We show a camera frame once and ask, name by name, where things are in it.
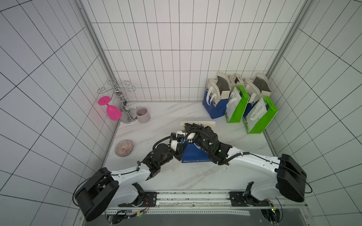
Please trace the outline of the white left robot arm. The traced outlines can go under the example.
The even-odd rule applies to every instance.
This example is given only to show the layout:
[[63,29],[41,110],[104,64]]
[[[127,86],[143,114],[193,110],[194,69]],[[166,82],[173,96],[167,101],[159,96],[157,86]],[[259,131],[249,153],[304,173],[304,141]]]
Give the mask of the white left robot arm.
[[139,205],[144,199],[140,182],[155,177],[161,166],[173,158],[181,160],[186,147],[185,133],[172,133],[156,142],[146,157],[128,169],[110,171],[99,169],[75,189],[72,201],[87,222],[100,216],[108,207],[119,204]]

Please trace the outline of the navy beige small bag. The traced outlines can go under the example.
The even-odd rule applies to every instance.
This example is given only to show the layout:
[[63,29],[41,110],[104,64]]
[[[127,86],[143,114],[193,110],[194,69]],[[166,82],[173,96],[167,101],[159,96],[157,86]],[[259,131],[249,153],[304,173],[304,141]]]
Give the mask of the navy beige small bag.
[[233,90],[235,86],[236,87],[239,87],[239,86],[244,87],[244,81],[243,81],[240,74],[238,74],[238,73],[229,74],[228,78],[229,78],[229,83],[230,83],[231,90]]

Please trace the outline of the large blue beige cheerful bag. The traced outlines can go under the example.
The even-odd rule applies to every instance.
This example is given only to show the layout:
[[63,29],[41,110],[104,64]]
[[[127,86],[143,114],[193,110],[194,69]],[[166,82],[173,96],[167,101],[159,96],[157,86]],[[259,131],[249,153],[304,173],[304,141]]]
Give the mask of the large blue beige cheerful bag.
[[229,102],[231,85],[229,77],[218,72],[216,79],[210,79],[203,98],[203,106],[212,119],[223,117]]

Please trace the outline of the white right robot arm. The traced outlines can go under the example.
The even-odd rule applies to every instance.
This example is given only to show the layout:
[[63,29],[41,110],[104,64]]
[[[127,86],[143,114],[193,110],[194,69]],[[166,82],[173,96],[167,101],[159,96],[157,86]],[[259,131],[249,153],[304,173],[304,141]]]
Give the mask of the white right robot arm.
[[249,182],[242,194],[242,200],[249,206],[270,198],[283,196],[294,202],[304,202],[307,174],[288,154],[280,157],[262,156],[242,151],[218,140],[211,127],[197,124],[185,124],[185,129],[177,133],[181,144],[194,145],[205,152],[210,162],[218,165],[240,166],[266,175],[268,178],[258,183]]

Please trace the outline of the green white bag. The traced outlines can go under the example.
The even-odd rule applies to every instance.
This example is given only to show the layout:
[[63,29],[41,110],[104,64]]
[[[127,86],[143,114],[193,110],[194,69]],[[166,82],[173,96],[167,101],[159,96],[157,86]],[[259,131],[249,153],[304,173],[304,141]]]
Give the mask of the green white bag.
[[243,86],[235,86],[226,105],[225,117],[228,123],[241,122],[250,96]]
[[243,115],[247,133],[261,134],[277,113],[278,108],[269,97],[263,97],[253,104],[248,103]]

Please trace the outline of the blue beige takeout bag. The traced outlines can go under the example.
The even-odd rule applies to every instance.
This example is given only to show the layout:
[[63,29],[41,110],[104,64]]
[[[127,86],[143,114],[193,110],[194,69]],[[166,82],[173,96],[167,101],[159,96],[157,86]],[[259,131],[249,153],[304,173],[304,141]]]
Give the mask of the blue beige takeout bag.
[[249,101],[243,118],[247,116],[247,114],[251,111],[255,104],[258,103],[259,100],[271,95],[268,78],[262,73],[258,73],[254,80],[245,79],[244,88],[249,95]]

